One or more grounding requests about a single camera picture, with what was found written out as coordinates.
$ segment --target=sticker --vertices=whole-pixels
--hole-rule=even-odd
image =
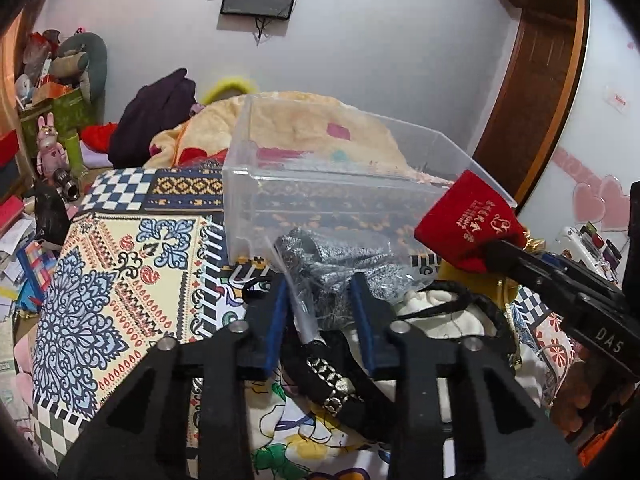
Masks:
[[[629,102],[614,89],[608,86],[605,87],[604,100],[621,114],[626,115],[626,111],[629,108]]]

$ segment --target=purple cloth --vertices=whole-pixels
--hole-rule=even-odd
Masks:
[[[82,152],[82,161],[90,170],[93,168],[110,168],[109,155],[106,153],[94,152],[82,140],[80,141],[80,151]]]
[[[122,114],[109,141],[109,160],[117,170],[138,168],[149,160],[151,139],[189,119],[196,103],[196,83],[186,78],[187,69],[143,86]]]

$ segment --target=small bottle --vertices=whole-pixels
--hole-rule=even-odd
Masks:
[[[616,270],[618,268],[620,260],[616,258],[615,254],[611,251],[609,246],[605,247],[602,253],[602,257],[606,262],[609,263],[609,265],[611,266],[611,270]]]
[[[598,230],[591,222],[587,222],[585,225],[582,226],[582,228],[580,229],[580,232],[587,233],[589,236],[593,236],[594,234],[598,233]]]
[[[593,240],[591,239],[591,235],[589,235],[588,233],[582,233],[582,236],[580,237],[580,241],[582,242],[584,247],[589,251],[591,256],[593,256],[596,259],[596,261],[598,261],[602,257],[602,255],[600,254],[600,251],[594,245]]]
[[[607,238],[607,247],[618,260],[622,260],[622,254],[620,253],[618,248],[615,246],[615,244],[608,238]]]
[[[602,253],[602,248],[604,247],[604,240],[602,239],[602,237],[596,233],[594,235],[591,235],[591,241],[593,242],[593,245],[596,246],[597,250]]]

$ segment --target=red velvet pouch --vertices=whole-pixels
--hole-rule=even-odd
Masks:
[[[422,218],[414,233],[457,269],[487,272],[482,246],[506,239],[523,248],[524,228],[504,199],[475,173],[467,170]]]

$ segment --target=wooden door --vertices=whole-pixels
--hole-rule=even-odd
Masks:
[[[523,12],[494,111],[474,159],[515,196],[558,106],[574,46],[575,23]]]

